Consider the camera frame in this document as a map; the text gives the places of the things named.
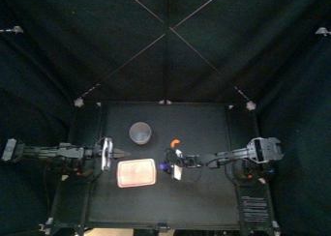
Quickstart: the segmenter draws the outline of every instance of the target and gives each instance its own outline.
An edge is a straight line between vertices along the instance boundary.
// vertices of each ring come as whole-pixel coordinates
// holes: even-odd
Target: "black curtain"
[[[268,84],[262,136],[281,140],[273,207],[285,235],[331,232],[331,39],[313,36]]]

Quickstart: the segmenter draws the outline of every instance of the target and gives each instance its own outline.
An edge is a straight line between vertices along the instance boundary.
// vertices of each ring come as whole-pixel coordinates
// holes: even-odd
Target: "black panel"
[[[98,111],[94,103],[79,111],[71,140],[81,143],[77,128],[85,128],[83,142],[87,137],[93,138],[89,140],[93,142],[98,135],[95,129],[102,128],[99,135],[112,137],[113,147],[132,153],[125,160],[152,158],[156,164],[161,163],[164,150],[173,139],[181,141],[177,148],[184,155],[213,154],[228,149],[226,118],[230,117],[230,110],[226,106],[103,103],[101,127],[95,116]],[[233,112],[234,117],[240,114],[240,118],[236,123],[230,122],[229,130],[234,132],[236,140],[244,142],[240,146],[244,147],[250,135],[254,135],[253,121],[244,106],[236,106]],[[129,128],[136,122],[150,126],[146,145],[137,145],[129,138]],[[94,184],[86,221],[89,226],[148,227],[164,222],[173,228],[237,228],[234,188],[222,168],[184,169],[181,181],[173,180],[157,169],[154,185],[120,189],[116,165],[117,162],[112,162],[110,171],[102,173]]]

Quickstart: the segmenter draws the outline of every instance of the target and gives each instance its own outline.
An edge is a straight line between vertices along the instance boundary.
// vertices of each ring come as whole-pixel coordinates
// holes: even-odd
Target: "cable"
[[[193,179],[193,180],[185,179],[185,180],[182,180],[184,182],[196,183],[200,180],[200,178],[201,178],[201,172],[202,172],[202,166],[196,167],[196,168],[200,168],[200,171],[198,171],[198,174],[197,174],[196,179]]]

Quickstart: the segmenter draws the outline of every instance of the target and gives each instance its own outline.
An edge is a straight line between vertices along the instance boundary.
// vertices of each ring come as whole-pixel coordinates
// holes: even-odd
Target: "black backdrop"
[[[329,29],[331,0],[208,1],[0,0],[0,29],[23,30],[0,33],[1,147],[63,141],[71,101],[97,83],[85,100],[245,103],[234,85],[282,142],[282,231],[328,235],[331,39],[313,32]],[[42,174],[41,163],[1,163],[0,234],[43,222]]]

